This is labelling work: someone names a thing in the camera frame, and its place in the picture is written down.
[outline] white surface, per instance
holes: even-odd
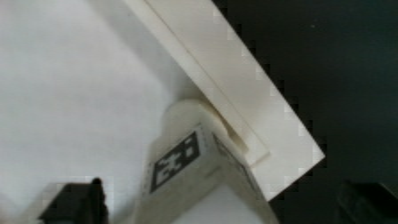
[[[298,117],[211,0],[124,1],[246,143],[270,200],[323,159]]]
[[[227,185],[220,185],[174,224],[264,224]]]
[[[163,112],[199,95],[117,1],[0,1],[1,219],[30,223],[55,183],[94,176],[129,213]]]

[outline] black object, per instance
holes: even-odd
[[[344,182],[337,203],[337,224],[398,224],[398,198],[380,183]]]
[[[108,209],[101,180],[90,184],[67,184],[49,203],[39,219],[44,224],[106,224]]]

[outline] dark background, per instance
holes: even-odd
[[[326,154],[270,204],[328,224],[342,180],[398,185],[398,1],[213,1]]]

